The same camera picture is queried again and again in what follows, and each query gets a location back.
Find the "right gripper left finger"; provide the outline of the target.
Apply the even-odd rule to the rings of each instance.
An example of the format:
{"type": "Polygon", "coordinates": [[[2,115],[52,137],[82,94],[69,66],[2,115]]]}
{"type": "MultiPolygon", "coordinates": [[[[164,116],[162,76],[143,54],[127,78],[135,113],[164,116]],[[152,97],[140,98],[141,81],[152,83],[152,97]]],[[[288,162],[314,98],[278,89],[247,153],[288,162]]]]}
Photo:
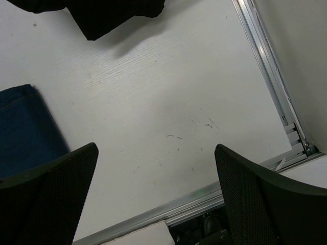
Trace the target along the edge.
{"type": "Polygon", "coordinates": [[[98,155],[92,142],[1,179],[1,244],[72,244],[98,155]]]}

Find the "right aluminium rail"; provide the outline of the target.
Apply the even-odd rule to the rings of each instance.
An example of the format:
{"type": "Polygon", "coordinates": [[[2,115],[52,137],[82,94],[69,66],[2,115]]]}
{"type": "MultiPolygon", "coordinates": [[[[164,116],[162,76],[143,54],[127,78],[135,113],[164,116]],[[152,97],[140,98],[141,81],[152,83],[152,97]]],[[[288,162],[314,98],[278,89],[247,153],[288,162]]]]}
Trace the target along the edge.
{"type": "Polygon", "coordinates": [[[255,1],[233,1],[233,5],[250,42],[283,126],[295,126],[299,142],[307,156],[318,153],[317,147],[309,139],[308,130],[300,118],[298,108],[291,100],[292,97],[288,92],[286,79],[282,75],[282,67],[278,63],[257,4],[255,1]]]}

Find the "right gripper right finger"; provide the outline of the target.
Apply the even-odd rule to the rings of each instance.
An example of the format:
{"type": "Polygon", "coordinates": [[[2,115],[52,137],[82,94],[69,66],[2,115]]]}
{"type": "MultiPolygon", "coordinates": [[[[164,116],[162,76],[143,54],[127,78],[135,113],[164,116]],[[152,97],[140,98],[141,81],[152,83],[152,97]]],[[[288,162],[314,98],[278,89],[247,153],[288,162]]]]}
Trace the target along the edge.
{"type": "Polygon", "coordinates": [[[219,144],[215,160],[234,244],[326,244],[326,189],[219,144]]]}

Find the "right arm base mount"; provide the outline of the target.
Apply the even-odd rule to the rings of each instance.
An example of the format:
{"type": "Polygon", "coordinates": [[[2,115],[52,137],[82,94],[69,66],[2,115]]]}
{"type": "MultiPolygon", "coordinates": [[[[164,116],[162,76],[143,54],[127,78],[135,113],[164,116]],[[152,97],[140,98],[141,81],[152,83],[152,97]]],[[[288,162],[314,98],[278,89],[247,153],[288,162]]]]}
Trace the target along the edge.
{"type": "Polygon", "coordinates": [[[175,244],[234,244],[224,206],[169,226],[175,244]]]}

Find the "dark blue denim trousers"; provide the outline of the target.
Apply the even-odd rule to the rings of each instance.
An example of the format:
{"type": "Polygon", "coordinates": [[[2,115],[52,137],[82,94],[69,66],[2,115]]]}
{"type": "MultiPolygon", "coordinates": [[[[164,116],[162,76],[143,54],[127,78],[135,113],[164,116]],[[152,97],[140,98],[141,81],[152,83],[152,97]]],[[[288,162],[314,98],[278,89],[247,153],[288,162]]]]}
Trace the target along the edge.
{"type": "Polygon", "coordinates": [[[1,178],[56,160],[69,149],[30,84],[1,91],[1,178]]]}

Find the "black garment in basket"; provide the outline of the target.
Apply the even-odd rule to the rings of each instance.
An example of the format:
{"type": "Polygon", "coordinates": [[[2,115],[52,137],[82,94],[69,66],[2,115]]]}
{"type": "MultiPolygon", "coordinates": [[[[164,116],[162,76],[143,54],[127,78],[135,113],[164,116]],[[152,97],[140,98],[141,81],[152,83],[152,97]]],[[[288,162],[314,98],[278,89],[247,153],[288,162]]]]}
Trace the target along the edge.
{"type": "Polygon", "coordinates": [[[35,14],[67,8],[89,41],[101,38],[134,16],[155,18],[165,7],[165,1],[162,0],[20,0],[9,2],[35,14]]]}

